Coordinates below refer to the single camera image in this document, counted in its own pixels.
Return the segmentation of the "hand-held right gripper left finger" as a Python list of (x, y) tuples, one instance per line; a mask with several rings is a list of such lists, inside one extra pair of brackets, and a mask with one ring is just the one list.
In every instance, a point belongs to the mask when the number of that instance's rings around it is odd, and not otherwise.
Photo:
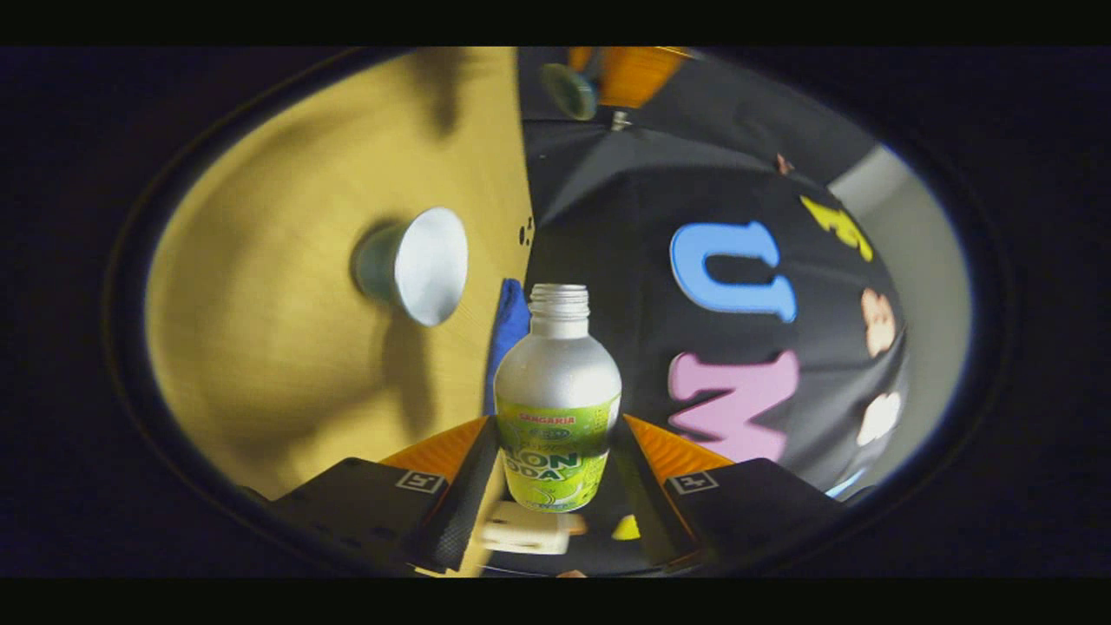
[(342, 458), (271, 510), (361, 569), (457, 572), (496, 456), (496, 420), (473, 419), (380, 462)]

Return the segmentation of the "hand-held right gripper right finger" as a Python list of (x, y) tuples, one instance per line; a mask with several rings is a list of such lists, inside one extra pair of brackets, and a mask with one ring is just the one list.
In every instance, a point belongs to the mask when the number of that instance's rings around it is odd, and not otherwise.
[(624, 415), (615, 466), (650, 564), (667, 576), (753, 576), (810, 550), (845, 513), (769, 458), (735, 463)]

